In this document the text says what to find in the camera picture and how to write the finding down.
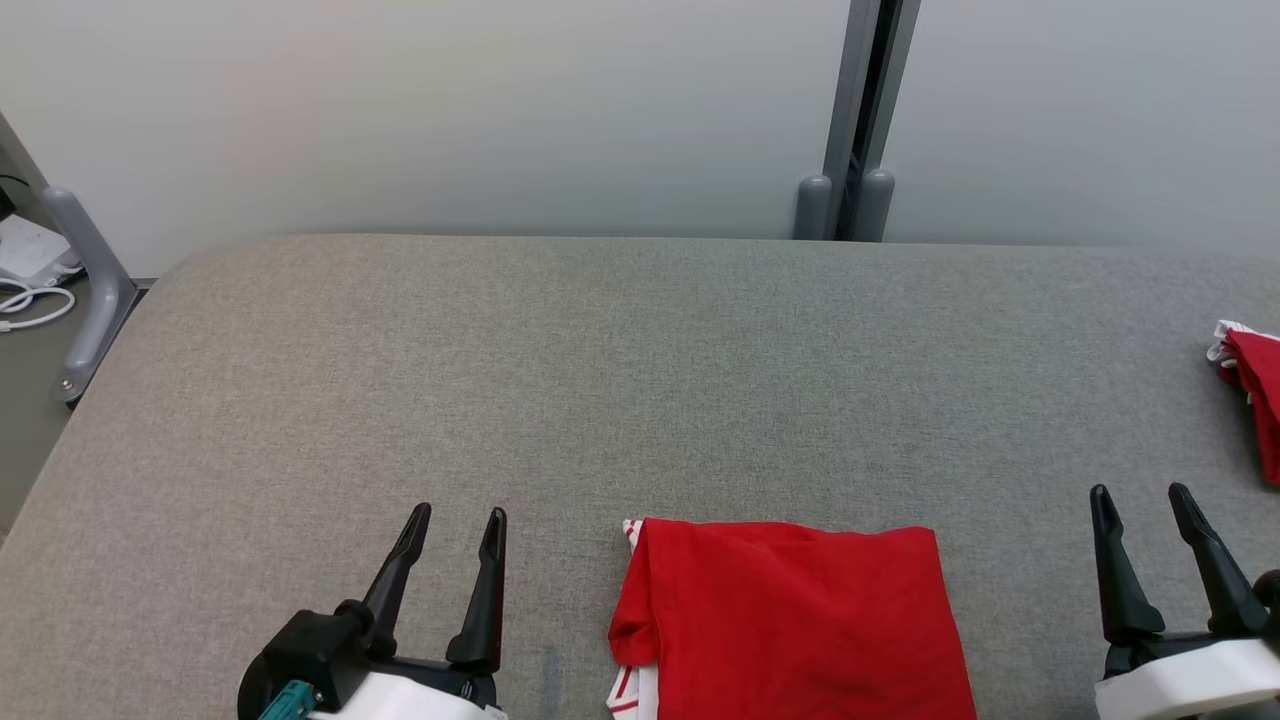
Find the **teal connector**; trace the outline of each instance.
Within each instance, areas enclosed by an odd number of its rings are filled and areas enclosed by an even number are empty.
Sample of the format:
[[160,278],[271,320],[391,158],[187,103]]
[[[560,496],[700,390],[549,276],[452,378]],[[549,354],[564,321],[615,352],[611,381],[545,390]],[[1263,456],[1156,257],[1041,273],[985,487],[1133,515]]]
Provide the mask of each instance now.
[[289,680],[257,720],[298,720],[316,708],[316,691],[302,680]]

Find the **white device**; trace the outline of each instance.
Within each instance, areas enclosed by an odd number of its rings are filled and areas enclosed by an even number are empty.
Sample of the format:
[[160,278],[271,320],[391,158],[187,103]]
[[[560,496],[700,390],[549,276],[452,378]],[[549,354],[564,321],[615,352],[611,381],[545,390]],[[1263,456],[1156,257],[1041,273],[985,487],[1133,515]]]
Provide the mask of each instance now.
[[385,673],[370,673],[339,712],[315,711],[312,720],[507,720],[497,707],[474,702]]
[[54,287],[79,270],[79,258],[56,232],[9,215],[0,220],[0,278]]
[[429,503],[413,507],[365,600],[346,600],[332,615],[293,615],[244,671],[239,720],[507,720],[493,679],[502,666],[507,562],[500,507],[485,525],[467,615],[444,661],[396,653],[404,584],[430,519]]
[[26,310],[41,295],[67,299],[65,305],[40,318],[0,319],[0,333],[42,325],[70,313],[76,296],[58,284],[78,272],[79,258],[63,236],[13,214],[0,220],[0,286],[18,291],[0,301],[0,315]]
[[1265,641],[1224,641],[1148,662],[1093,687],[1101,720],[1176,720],[1280,696],[1280,656]]
[[1212,615],[1207,633],[1165,633],[1124,550],[1111,493],[1096,486],[1089,500],[1102,634],[1111,643],[1093,687],[1101,720],[1280,717],[1280,570],[1251,587],[1190,491],[1171,484],[1174,519]]

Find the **folded red shirt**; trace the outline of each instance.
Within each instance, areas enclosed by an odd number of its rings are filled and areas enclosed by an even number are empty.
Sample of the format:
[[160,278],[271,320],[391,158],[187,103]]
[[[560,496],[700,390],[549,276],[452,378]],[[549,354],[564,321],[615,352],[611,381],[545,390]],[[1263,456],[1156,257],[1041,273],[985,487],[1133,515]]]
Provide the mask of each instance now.
[[1258,433],[1262,470],[1268,483],[1280,486],[1280,340],[1247,331],[1226,331],[1222,350],[1235,359],[1220,366],[1222,377],[1244,388],[1253,402],[1253,420]]
[[975,717],[925,528],[646,519],[609,646],[660,720]]

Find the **gray fabric surface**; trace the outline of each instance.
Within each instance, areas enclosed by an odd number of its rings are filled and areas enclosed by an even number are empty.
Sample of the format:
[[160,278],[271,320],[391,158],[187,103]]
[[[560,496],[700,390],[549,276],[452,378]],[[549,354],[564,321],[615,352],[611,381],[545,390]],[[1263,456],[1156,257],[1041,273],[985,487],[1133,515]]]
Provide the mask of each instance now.
[[301,607],[435,506],[401,650],[457,632],[511,516],[517,719],[605,717],[628,516],[936,528],[983,717],[1092,715],[1087,492],[1148,596],[1208,615],[1165,498],[1280,562],[1217,318],[1280,268],[1202,255],[667,240],[285,238],[160,281],[0,551],[4,715],[228,719]]
[[[49,401],[49,388],[58,379],[67,351],[88,315],[88,279],[81,275],[65,287],[76,295],[76,306],[65,316],[0,334],[0,534],[13,527],[72,415],[63,404]],[[64,297],[46,296],[5,319],[29,320],[65,302]]]

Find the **red fabric pile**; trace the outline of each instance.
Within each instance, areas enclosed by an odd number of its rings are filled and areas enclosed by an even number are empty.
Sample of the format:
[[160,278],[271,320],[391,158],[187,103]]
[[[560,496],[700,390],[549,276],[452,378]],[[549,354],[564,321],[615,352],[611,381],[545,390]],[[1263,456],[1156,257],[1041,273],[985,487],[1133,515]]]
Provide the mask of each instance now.
[[1268,483],[1280,486],[1280,421],[1272,405],[1280,402],[1280,340],[1235,323],[1219,327],[1224,338],[1210,351],[1211,357],[1219,361],[1219,374],[1226,382],[1249,393],[1262,470]]
[[925,528],[648,519],[609,644],[662,720],[975,717]]

